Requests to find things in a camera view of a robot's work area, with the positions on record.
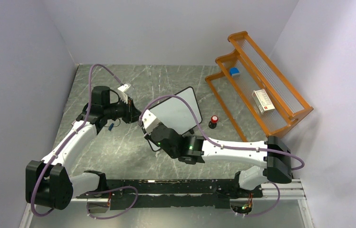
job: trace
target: cardboard box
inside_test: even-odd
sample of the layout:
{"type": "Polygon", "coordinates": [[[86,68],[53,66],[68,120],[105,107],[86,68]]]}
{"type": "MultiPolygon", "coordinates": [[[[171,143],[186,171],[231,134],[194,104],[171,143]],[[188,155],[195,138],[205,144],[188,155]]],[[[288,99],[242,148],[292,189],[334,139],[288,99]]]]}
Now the cardboard box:
{"type": "Polygon", "coordinates": [[[256,105],[261,114],[265,112],[271,112],[275,109],[273,103],[271,102],[269,96],[267,95],[264,89],[254,90],[252,93],[252,97],[256,102],[256,105]]]}

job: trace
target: gray wall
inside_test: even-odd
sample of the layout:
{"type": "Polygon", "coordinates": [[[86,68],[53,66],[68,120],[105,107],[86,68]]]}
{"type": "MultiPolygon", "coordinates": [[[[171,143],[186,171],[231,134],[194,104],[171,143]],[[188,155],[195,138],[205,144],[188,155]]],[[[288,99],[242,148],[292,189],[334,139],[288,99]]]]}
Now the gray wall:
{"type": "Polygon", "coordinates": [[[301,0],[272,59],[315,107],[286,141],[316,227],[356,227],[356,0],[301,0]]]}
{"type": "Polygon", "coordinates": [[[53,145],[76,66],[39,0],[0,0],[0,227],[18,227],[25,167],[53,145]]]}
{"type": "Polygon", "coordinates": [[[213,65],[247,30],[270,53],[298,0],[45,0],[77,63],[213,65]]]}

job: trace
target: floor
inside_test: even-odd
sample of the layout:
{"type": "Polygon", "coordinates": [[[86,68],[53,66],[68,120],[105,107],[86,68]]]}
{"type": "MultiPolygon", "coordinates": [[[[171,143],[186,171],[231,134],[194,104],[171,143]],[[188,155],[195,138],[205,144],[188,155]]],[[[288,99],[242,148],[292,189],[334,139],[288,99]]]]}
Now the floor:
{"type": "MultiPolygon", "coordinates": [[[[88,71],[91,65],[80,65],[66,103],[55,145],[71,129],[71,124],[81,113],[88,99],[88,71]]],[[[192,86],[196,92],[202,113],[202,128],[215,139],[240,141],[228,117],[214,97],[204,78],[217,73],[217,66],[150,66],[150,65],[107,65],[123,83],[135,88],[135,106],[142,110],[151,100],[161,95],[175,94],[192,86]],[[212,115],[219,117],[215,129],[207,124],[212,115]]],[[[93,73],[94,86],[109,86],[117,89],[118,83],[104,69],[97,67],[93,73]]],[[[234,118],[240,124],[248,141],[265,140],[261,128],[240,100],[226,79],[213,81],[234,118]]],[[[125,124],[111,132],[104,128],[83,150],[75,166],[68,171],[72,176],[85,170],[102,171],[108,179],[210,179],[233,178],[237,171],[250,168],[247,164],[210,162],[187,165],[171,159],[165,152],[153,152],[143,138],[136,123],[125,124]]]]}

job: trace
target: gray marble surface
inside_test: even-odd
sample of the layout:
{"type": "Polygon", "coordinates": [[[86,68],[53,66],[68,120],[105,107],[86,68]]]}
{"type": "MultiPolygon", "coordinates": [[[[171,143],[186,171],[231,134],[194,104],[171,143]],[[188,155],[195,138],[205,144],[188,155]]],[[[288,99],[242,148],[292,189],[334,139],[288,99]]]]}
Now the gray marble surface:
{"type": "MultiPolygon", "coordinates": [[[[57,145],[70,131],[71,124],[81,113],[88,100],[88,71],[91,65],[80,65],[66,103],[63,118],[55,141],[57,145]]],[[[203,116],[202,128],[215,139],[240,141],[235,129],[222,110],[204,78],[217,73],[217,66],[144,66],[107,65],[123,83],[135,88],[135,106],[142,110],[151,100],[161,95],[175,94],[192,86],[196,92],[203,116]],[[212,115],[219,117],[217,128],[207,124],[212,115]]],[[[101,67],[93,73],[92,86],[118,88],[118,83],[101,67]]],[[[240,124],[249,141],[265,140],[261,128],[243,104],[230,83],[222,78],[213,81],[233,116],[240,124]]],[[[233,162],[209,162],[187,165],[171,159],[165,152],[153,152],[143,138],[143,132],[136,123],[125,124],[111,132],[104,128],[99,135],[77,157],[75,166],[68,171],[72,176],[85,170],[97,170],[108,179],[205,179],[233,178],[237,171],[250,168],[249,165],[233,162]]]]}

